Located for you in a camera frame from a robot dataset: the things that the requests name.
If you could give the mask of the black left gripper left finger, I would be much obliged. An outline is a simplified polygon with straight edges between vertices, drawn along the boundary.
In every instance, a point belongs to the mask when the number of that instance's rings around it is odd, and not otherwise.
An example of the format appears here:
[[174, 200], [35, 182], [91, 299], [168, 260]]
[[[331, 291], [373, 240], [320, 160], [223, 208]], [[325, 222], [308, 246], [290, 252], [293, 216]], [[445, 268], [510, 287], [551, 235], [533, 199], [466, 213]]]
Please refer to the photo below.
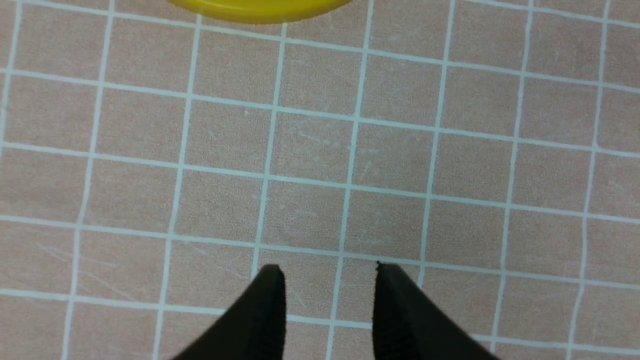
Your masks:
[[282, 360], [287, 325], [286, 280], [264, 265], [240, 297], [175, 360]]

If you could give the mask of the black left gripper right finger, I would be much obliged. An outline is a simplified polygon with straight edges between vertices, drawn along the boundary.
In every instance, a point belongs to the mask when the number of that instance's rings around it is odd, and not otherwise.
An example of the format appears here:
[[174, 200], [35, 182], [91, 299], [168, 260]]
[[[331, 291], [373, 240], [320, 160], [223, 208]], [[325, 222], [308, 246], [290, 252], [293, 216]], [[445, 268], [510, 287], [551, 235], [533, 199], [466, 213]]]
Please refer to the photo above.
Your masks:
[[377, 262], [372, 346], [376, 360], [496, 360], [397, 264]]

